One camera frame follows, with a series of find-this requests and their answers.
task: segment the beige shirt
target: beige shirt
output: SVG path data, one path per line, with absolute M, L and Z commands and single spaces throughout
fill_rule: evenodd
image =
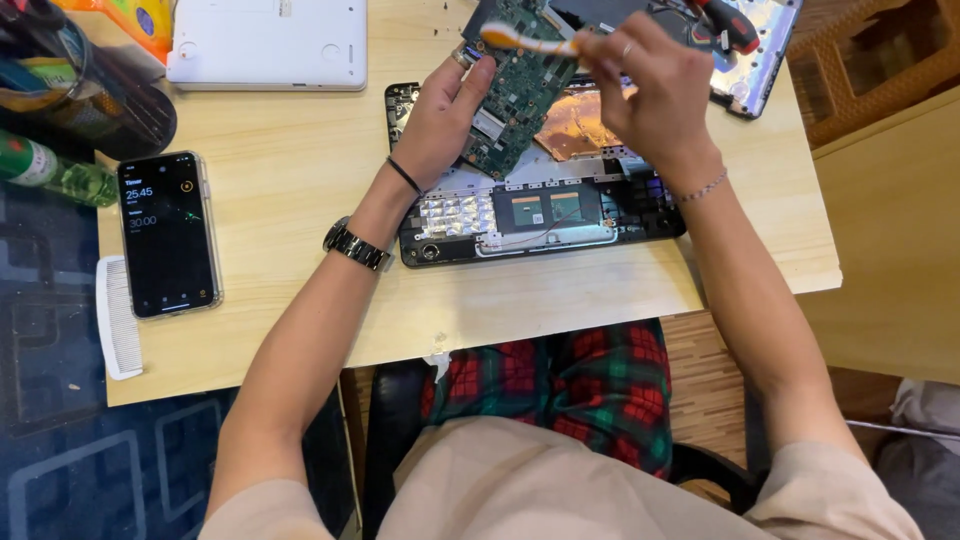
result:
M 923 538 L 869 467 L 820 443 L 777 452 L 742 518 L 570 437 L 494 417 L 425 430 L 395 481 L 379 538 Z M 275 479 L 227 501 L 200 533 L 242 538 L 331 536 L 306 488 Z

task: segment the cable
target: cable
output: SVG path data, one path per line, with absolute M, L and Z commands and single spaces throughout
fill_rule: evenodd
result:
M 575 210 L 573 210 L 571 213 L 565 215 L 564 217 L 560 218 L 560 220 L 558 220 L 556 223 L 554 223 L 553 225 L 551 225 L 549 229 L 547 229 L 546 231 L 544 231 L 544 232 L 542 232 L 542 233 L 540 233 L 540 234 L 538 234 L 538 235 L 536 235 L 536 236 L 533 236 L 533 237 L 530 237 L 530 238 L 526 238 L 526 239 L 520 240 L 519 242 L 510 242 L 510 243 L 507 243 L 507 244 L 500 244 L 499 246 L 488 246 L 487 244 L 485 244 L 485 243 L 483 243 L 483 242 L 480 242 L 480 247 L 484 247 L 484 248 L 501 247 L 501 248 L 502 248 L 502 247 L 505 247 L 505 246 L 515 246 L 515 245 L 517 245 L 517 244 L 523 244 L 523 243 L 529 242 L 530 240 L 536 240 L 537 238 L 543 238 L 543 237 L 546 236 L 550 231 L 553 231 L 555 227 L 557 227 L 558 225 L 560 225 L 561 223 L 563 223 L 563 221 L 564 221 L 566 218 L 568 218 L 568 217 L 570 217 L 571 215 L 573 215 L 573 214 L 577 213 L 578 211 L 580 211 L 581 208 L 582 208 L 582 207 L 577 207 L 577 208 L 576 208 Z

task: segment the timer app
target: timer app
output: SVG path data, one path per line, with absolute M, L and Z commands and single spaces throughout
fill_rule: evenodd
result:
M 209 306 L 216 293 L 203 186 L 191 154 L 120 165 L 133 312 L 146 318 Z

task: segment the hand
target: hand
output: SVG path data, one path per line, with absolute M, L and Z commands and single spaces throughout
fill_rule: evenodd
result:
M 579 33 L 576 41 L 600 89 L 604 126 L 650 161 L 672 191 L 684 196 L 720 175 L 723 161 L 706 122 L 709 54 L 683 47 L 643 12 L 609 36 Z M 629 99 L 621 71 L 636 85 Z
M 473 115 L 487 95 L 496 62 L 480 59 L 461 83 L 466 70 L 447 58 L 423 82 L 420 97 L 391 157 L 424 191 L 457 160 L 467 142 Z

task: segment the wristwatch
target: wristwatch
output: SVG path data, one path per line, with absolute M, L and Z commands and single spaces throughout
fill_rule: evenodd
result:
M 346 216 L 333 224 L 330 232 L 324 238 L 324 251 L 338 251 L 374 272 L 382 271 L 387 266 L 387 261 L 390 260 L 390 254 L 373 247 L 348 231 L 347 222 L 349 220 L 350 216 Z

